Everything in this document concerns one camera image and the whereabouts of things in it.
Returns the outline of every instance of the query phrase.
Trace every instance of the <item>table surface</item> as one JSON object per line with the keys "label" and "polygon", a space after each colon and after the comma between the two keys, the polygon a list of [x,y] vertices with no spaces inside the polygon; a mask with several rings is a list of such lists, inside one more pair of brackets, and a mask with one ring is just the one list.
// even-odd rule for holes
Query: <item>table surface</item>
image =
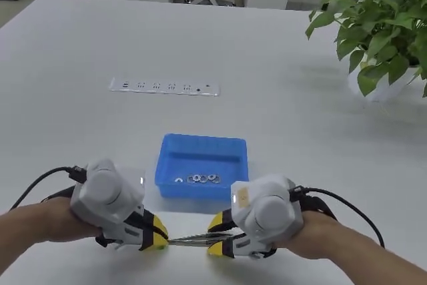
{"label": "table surface", "polygon": [[[0,208],[44,171],[104,156],[146,168],[158,196],[153,171],[166,133],[241,137],[251,179],[279,172],[337,192],[377,223],[389,249],[427,268],[422,84],[388,105],[357,100],[346,86],[348,62],[335,57],[336,26],[307,42],[307,24],[307,13],[293,11],[36,0],[0,29]],[[222,93],[114,93],[115,76],[216,81]],[[69,185],[51,177],[27,202]],[[343,223],[373,236],[357,215],[327,201]],[[165,209],[153,198],[147,207]],[[211,218],[159,214],[172,236],[202,232]],[[84,240],[30,249],[0,284],[265,281],[350,283],[331,263],[285,250],[261,262],[225,261],[201,248],[140,254]]]}

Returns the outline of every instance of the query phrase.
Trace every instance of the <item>blue plastic tray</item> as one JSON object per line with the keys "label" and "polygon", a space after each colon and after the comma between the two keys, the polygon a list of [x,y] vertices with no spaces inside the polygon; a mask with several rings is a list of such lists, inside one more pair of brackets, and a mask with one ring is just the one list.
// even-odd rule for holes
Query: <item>blue plastic tray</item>
{"label": "blue plastic tray", "polygon": [[[219,175],[221,182],[189,183],[192,175]],[[155,184],[165,198],[229,200],[235,181],[248,181],[246,141],[238,138],[167,134],[161,145]]]}

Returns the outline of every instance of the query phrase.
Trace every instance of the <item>hand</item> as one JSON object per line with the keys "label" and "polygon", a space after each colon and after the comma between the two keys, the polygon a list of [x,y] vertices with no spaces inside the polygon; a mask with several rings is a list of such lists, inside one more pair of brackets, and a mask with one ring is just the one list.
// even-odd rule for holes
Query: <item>hand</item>
{"label": "hand", "polygon": [[304,218],[302,230],[291,240],[276,242],[276,246],[287,248],[298,256],[309,260],[328,258],[334,236],[346,228],[336,220],[321,213],[304,212],[302,215]]}
{"label": "hand", "polygon": [[39,226],[37,242],[70,242],[95,237],[101,230],[79,220],[70,209],[69,198],[53,198],[46,202],[26,206],[35,211]]}

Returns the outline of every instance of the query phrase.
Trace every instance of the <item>sticker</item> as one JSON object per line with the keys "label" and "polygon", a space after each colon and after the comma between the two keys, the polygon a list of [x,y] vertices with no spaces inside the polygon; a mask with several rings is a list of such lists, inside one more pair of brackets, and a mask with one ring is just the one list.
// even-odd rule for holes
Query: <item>sticker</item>
{"label": "sticker", "polygon": [[238,190],[238,205],[240,208],[249,206],[249,191],[247,187]]}

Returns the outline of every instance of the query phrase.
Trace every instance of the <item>power strip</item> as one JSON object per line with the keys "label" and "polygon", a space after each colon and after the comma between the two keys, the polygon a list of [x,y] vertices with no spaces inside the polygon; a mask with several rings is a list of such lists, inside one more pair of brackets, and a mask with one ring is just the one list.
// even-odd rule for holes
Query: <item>power strip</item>
{"label": "power strip", "polygon": [[220,95],[220,86],[218,84],[196,81],[128,80],[113,78],[109,90],[126,93],[169,93],[175,95],[201,96]]}

